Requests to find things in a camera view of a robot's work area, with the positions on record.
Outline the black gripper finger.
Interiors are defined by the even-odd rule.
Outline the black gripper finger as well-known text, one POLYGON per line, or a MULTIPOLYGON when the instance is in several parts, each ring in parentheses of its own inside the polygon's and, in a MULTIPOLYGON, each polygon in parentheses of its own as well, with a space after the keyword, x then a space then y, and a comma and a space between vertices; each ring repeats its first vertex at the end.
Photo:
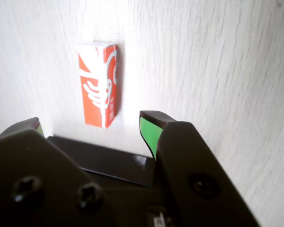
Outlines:
POLYGON ((35 129, 0 136, 0 227, 115 227, 101 188, 35 129))

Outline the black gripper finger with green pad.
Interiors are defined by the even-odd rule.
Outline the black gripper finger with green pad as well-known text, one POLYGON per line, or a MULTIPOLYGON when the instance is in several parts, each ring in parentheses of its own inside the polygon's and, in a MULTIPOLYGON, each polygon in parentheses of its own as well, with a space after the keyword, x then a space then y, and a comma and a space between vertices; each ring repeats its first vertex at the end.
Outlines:
POLYGON ((256 227, 258 222, 194 125, 140 111, 147 144, 183 227, 256 227))

